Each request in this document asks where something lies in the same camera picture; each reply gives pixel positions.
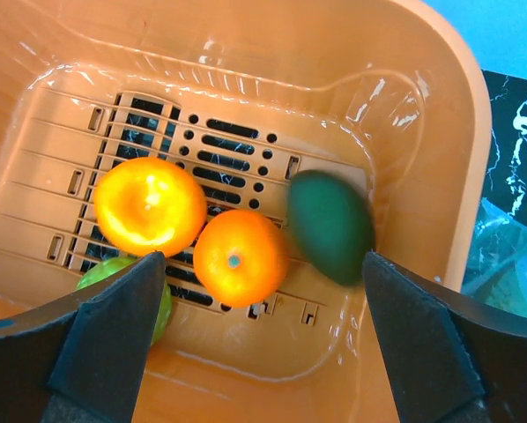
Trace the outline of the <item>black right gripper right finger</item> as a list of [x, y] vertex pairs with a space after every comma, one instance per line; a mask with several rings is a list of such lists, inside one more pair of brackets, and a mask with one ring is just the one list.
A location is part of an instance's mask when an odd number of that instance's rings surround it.
[[527, 318], [369, 252], [368, 307], [403, 422], [527, 422]]

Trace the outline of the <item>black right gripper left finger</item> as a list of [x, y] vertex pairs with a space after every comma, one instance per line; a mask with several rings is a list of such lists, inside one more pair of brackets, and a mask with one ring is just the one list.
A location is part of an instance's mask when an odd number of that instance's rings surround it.
[[165, 285], [151, 253], [120, 272], [0, 319], [0, 422], [129, 422]]

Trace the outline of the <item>orange fake orange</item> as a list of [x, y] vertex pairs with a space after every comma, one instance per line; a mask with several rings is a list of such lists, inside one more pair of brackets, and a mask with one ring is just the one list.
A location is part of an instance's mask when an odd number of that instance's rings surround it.
[[286, 278], [289, 253], [281, 231], [255, 211], [213, 218], [193, 252], [194, 272], [217, 301], [242, 308], [265, 300]]
[[93, 207], [103, 236], [134, 256], [174, 256], [189, 247], [207, 219], [197, 180], [154, 157], [126, 160], [100, 178]]

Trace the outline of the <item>dark green fake avocado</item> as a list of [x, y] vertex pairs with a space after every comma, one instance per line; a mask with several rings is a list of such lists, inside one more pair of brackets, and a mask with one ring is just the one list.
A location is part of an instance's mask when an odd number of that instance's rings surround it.
[[318, 271], [341, 286], [359, 284], [375, 230], [367, 201], [352, 184], [322, 170], [299, 172], [289, 186], [287, 220], [293, 240]]

